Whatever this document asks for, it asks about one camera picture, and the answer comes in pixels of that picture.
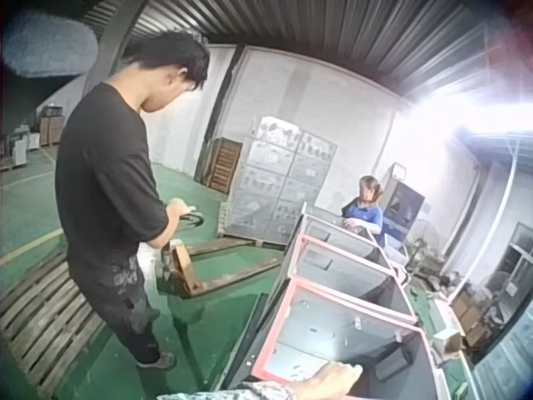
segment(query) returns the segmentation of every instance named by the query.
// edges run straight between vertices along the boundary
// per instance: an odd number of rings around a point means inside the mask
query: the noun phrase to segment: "bright light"
[[[408,123],[421,134],[448,137],[464,124],[472,108],[464,95],[432,97],[413,110]]]
[[[465,126],[473,133],[533,133],[533,104],[498,104],[471,109]]]

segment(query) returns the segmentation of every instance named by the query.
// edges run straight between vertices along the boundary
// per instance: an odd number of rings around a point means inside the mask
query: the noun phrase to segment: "blue shirt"
[[[375,223],[378,227],[383,228],[383,210],[381,210],[376,204],[372,204],[368,207],[361,207],[358,205],[358,202],[356,202],[344,212],[344,218],[361,219],[367,223]],[[374,235],[374,237],[379,242],[381,235]]]

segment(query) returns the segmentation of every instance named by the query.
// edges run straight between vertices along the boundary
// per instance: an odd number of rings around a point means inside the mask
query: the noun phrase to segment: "sneaker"
[[[151,364],[145,364],[137,361],[137,366],[140,368],[156,368],[156,369],[168,369],[174,366],[176,358],[171,352],[162,352],[159,359]]]

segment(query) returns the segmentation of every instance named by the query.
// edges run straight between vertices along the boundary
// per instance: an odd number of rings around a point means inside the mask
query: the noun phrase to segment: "dark pants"
[[[152,333],[154,310],[144,292],[144,275],[137,255],[124,265],[112,265],[109,274],[91,279],[70,267],[72,279],[98,316],[115,332],[140,363],[159,359],[159,346]]]

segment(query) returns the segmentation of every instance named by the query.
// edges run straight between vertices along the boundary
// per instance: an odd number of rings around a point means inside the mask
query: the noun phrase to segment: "pink frame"
[[[303,219],[302,219],[302,221],[301,221],[301,227],[306,227],[307,224],[308,224],[308,220],[309,220],[309,219],[314,219],[315,221],[318,221],[319,223],[323,223],[323,224],[327,225],[329,228],[336,229],[337,231],[340,231],[340,232],[342,232],[342,233],[345,234],[345,235],[351,236],[351,237],[353,237],[353,238],[355,238],[355,239],[357,239],[357,240],[361,240],[362,242],[365,242],[365,243],[368,243],[368,244],[374,246],[375,248],[378,249],[378,251],[380,252],[380,254],[383,256],[383,259],[386,261],[386,263],[387,263],[387,265],[389,266],[389,268],[391,269],[391,271],[394,271],[394,268],[392,267],[391,263],[389,262],[389,259],[386,257],[385,252],[384,252],[383,249],[380,247],[380,245],[377,244],[377,242],[376,242],[374,236],[373,236],[371,233],[369,233],[369,235],[370,235],[370,237],[371,237],[371,240],[368,240],[368,239],[364,238],[363,236],[359,236],[359,235],[357,235],[357,234],[354,233],[354,232],[350,232],[350,231],[348,231],[348,230],[346,230],[346,229],[343,229],[343,228],[341,228],[341,227],[338,227],[337,225],[333,225],[332,223],[329,223],[329,222],[326,222],[326,221],[322,221],[320,218],[314,217],[314,216],[309,215],[309,214],[305,214],[305,215],[303,216]]]
[[[360,305],[355,304],[353,302],[347,302],[344,299],[340,299],[336,297],[330,292],[324,291],[322,287],[317,287],[316,285],[309,285],[308,281],[305,281],[301,279],[300,277],[294,277],[289,282],[285,295],[281,301],[281,306],[277,312],[276,318],[274,319],[274,323],[272,324],[270,332],[268,333],[268,336],[266,337],[265,344],[263,345],[261,351],[259,352],[259,355],[257,356],[257,360],[252,367],[252,376],[254,376],[255,378],[261,379],[263,381],[274,381],[278,383],[289,382],[286,379],[283,379],[281,377],[278,377],[277,375],[269,373],[268,371],[265,370],[265,367],[267,366],[268,362],[270,361],[271,355],[274,352],[277,338],[279,337],[281,330],[283,329],[283,323],[285,322],[285,319],[288,317],[289,312],[291,311],[291,300],[294,297],[294,295],[297,292],[301,291],[302,289],[318,294],[319,296],[332,300],[333,302],[339,303],[347,308],[356,310],[359,313],[364,313],[371,317],[380,319],[386,323],[390,323],[390,325],[394,325],[395,327],[402,327],[412,332],[419,333],[421,335],[422,342],[424,343],[424,346],[426,348],[426,356],[427,356],[428,361],[430,362],[431,370],[432,371],[436,370],[436,365],[431,357],[431,350],[430,350],[429,342],[427,341],[426,335],[422,329],[418,327],[413,327],[412,325],[408,325],[403,322],[395,321],[388,317],[384,317],[376,312],[368,310],[367,308],[360,307]],[[433,380],[435,382],[436,388],[438,388],[437,386],[438,383],[436,381],[436,375],[434,373],[432,375],[433,375]],[[352,400],[352,399],[369,400],[367,397],[345,396],[344,398],[346,400]]]
[[[401,293],[401,296],[403,297],[404,301],[407,304],[407,307],[409,308],[409,313],[406,314],[406,313],[398,312],[398,311],[395,311],[395,310],[391,310],[390,308],[377,306],[375,304],[372,304],[371,302],[365,302],[363,300],[358,299],[357,297],[349,296],[349,295],[347,295],[347,294],[345,294],[343,292],[339,292],[339,291],[337,291],[335,289],[331,289],[329,287],[321,285],[320,283],[310,281],[310,280],[298,275],[297,262],[298,262],[298,258],[301,256],[301,253],[303,251],[302,247],[303,247],[304,242],[315,243],[317,246],[320,246],[322,248],[330,250],[330,251],[332,251],[334,253],[337,253],[337,254],[339,254],[339,255],[341,255],[343,257],[349,258],[352,261],[355,261],[357,263],[363,264],[366,267],[369,267],[369,268],[374,269],[374,270],[376,270],[376,271],[378,271],[380,273],[385,273],[386,275],[388,275],[390,277],[393,277],[394,278],[394,282],[396,283],[396,286],[397,286],[398,290]],[[415,324],[416,321],[417,321],[416,315],[415,315],[415,311],[413,310],[413,307],[412,307],[411,303],[409,302],[409,299],[407,298],[406,293],[401,288],[401,285],[398,282],[396,275],[394,274],[394,270],[387,271],[384,267],[382,267],[380,265],[377,265],[377,264],[375,264],[373,262],[367,261],[364,258],[356,256],[355,254],[351,254],[350,252],[346,252],[344,250],[341,250],[338,247],[332,246],[329,243],[323,242],[322,240],[316,239],[316,238],[311,237],[311,236],[307,236],[307,235],[305,235],[303,233],[299,234],[295,238],[294,253],[292,254],[291,261],[289,262],[289,269],[287,271],[287,277],[289,279],[298,278],[298,280],[300,280],[301,282],[304,282],[309,287],[317,288],[319,290],[322,290],[325,293],[329,293],[330,295],[336,296],[338,298],[341,298],[342,300],[345,300],[347,302],[351,302],[351,303],[357,304],[357,305],[359,305],[361,307],[369,308],[370,310],[375,311],[377,313],[382,313],[386,317],[396,318],[399,322],[410,323],[412,325],[412,324]]]

